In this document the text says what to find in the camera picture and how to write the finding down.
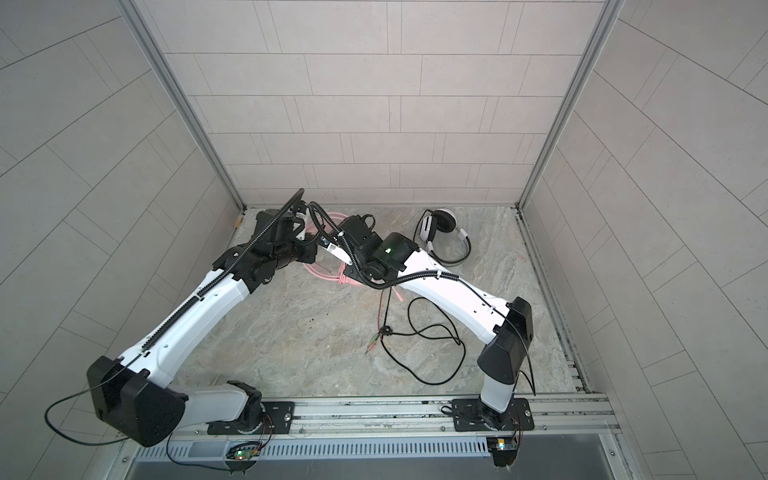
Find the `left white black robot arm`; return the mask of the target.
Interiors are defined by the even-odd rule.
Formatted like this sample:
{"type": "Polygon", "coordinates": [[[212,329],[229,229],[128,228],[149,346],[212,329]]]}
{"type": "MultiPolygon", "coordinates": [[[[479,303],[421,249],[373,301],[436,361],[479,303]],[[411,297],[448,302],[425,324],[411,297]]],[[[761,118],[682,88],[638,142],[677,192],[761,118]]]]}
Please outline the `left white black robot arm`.
{"type": "Polygon", "coordinates": [[[306,211],[305,202],[299,201],[259,212],[251,239],[219,256],[203,282],[158,327],[120,357],[97,359],[87,371],[96,417],[145,447],[197,424],[223,434],[262,429],[262,395],[242,381],[187,393],[170,385],[230,310],[269,283],[278,269],[294,261],[314,261],[316,245],[304,236],[306,211]]]}

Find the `pink headphones with cable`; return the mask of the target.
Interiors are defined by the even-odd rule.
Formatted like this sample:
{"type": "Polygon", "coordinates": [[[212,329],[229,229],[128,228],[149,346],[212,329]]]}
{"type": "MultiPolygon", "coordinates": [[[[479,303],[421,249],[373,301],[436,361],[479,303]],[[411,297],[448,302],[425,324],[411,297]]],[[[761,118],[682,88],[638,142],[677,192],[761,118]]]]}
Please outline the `pink headphones with cable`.
{"type": "MultiPolygon", "coordinates": [[[[335,221],[341,221],[347,218],[348,215],[342,212],[331,211],[329,212],[329,216],[335,221]]],[[[306,227],[305,236],[307,237],[312,236],[317,234],[317,232],[318,232],[317,227],[315,227],[314,225],[308,224],[306,227]]],[[[346,264],[344,262],[341,262],[338,268],[326,268],[326,266],[322,265],[321,263],[304,265],[304,268],[308,272],[310,272],[312,275],[322,280],[331,281],[339,285],[352,285],[356,287],[364,286],[362,283],[352,279],[351,277],[346,276],[344,273],[345,267],[346,267],[346,264]]],[[[400,302],[404,301],[403,296],[396,288],[394,290],[394,294],[400,302]]]]}

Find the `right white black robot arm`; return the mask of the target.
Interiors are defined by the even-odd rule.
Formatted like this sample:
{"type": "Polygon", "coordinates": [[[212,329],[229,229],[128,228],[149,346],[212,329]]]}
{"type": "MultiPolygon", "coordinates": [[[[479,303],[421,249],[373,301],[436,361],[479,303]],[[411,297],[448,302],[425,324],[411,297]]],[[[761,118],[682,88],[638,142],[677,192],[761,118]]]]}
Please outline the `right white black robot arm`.
{"type": "Polygon", "coordinates": [[[486,425],[501,429],[529,359],[530,303],[520,297],[506,301],[476,288],[415,241],[397,232],[381,238],[358,215],[333,224],[330,242],[347,254],[347,271],[358,282],[378,290],[402,286],[463,323],[483,342],[477,359],[484,374],[477,409],[486,425]]]}

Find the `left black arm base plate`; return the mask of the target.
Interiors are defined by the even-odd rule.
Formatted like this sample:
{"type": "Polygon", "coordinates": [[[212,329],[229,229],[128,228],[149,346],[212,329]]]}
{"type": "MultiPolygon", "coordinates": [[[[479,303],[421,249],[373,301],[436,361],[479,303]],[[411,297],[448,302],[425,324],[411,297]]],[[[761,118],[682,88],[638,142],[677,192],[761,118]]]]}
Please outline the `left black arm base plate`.
{"type": "Polygon", "coordinates": [[[210,422],[208,435],[268,435],[287,434],[290,431],[294,402],[267,401],[246,406],[244,412],[235,420],[210,422]]]}

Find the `black white headphones with cable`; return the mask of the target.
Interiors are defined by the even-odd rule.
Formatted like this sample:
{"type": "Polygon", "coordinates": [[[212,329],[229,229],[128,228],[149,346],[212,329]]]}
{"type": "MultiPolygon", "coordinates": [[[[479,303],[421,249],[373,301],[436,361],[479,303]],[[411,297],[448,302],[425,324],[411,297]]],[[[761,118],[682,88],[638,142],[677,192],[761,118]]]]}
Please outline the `black white headphones with cable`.
{"type": "MultiPolygon", "coordinates": [[[[425,209],[419,219],[419,223],[414,229],[413,237],[416,237],[416,236],[418,236],[419,239],[424,243],[424,246],[426,247],[428,255],[433,260],[435,260],[438,264],[444,267],[460,265],[464,263],[472,253],[472,242],[471,242],[471,239],[469,238],[468,233],[466,232],[465,229],[459,226],[456,215],[448,209],[444,209],[444,208],[425,209]],[[434,246],[434,242],[438,233],[456,234],[458,236],[459,242],[464,247],[464,253],[458,258],[444,258],[438,255],[436,253],[435,246],[434,246]]],[[[444,312],[440,307],[438,307],[438,311],[441,313],[444,319],[448,321],[448,324],[433,323],[423,328],[417,329],[411,320],[410,309],[418,299],[422,300],[422,297],[419,297],[418,299],[412,300],[407,306],[406,320],[408,321],[408,324],[411,330],[409,332],[393,331],[390,325],[388,324],[389,307],[391,304],[392,292],[393,290],[390,289],[387,294],[386,301],[384,298],[384,294],[380,295],[379,311],[377,313],[378,330],[375,337],[369,342],[369,345],[367,346],[367,352],[370,352],[376,345],[380,345],[381,348],[384,350],[384,352],[387,354],[387,356],[397,366],[401,367],[409,375],[411,375],[417,382],[427,386],[441,386],[448,383],[459,373],[459,370],[461,369],[467,354],[467,347],[465,343],[462,341],[462,339],[460,338],[460,335],[458,333],[458,328],[456,327],[455,323],[450,319],[449,315],[446,312],[444,312]],[[456,346],[461,348],[462,356],[459,360],[459,363],[456,369],[446,380],[442,380],[438,382],[427,381],[420,378],[410,367],[408,367],[405,363],[399,361],[388,350],[388,347],[386,346],[386,343],[385,343],[385,338],[389,336],[419,337],[421,339],[425,339],[429,341],[449,340],[453,342],[456,346]]]]}

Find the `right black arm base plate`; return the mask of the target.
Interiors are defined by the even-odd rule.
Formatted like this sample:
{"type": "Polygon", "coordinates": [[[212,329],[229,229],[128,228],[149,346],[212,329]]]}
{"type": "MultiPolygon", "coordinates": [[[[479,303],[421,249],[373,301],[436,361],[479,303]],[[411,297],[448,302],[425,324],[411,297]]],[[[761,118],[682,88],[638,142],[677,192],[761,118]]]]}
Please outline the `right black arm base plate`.
{"type": "Polygon", "coordinates": [[[440,411],[449,416],[457,432],[519,432],[535,429],[529,402],[513,398],[504,412],[485,405],[480,398],[457,398],[440,411]]]}

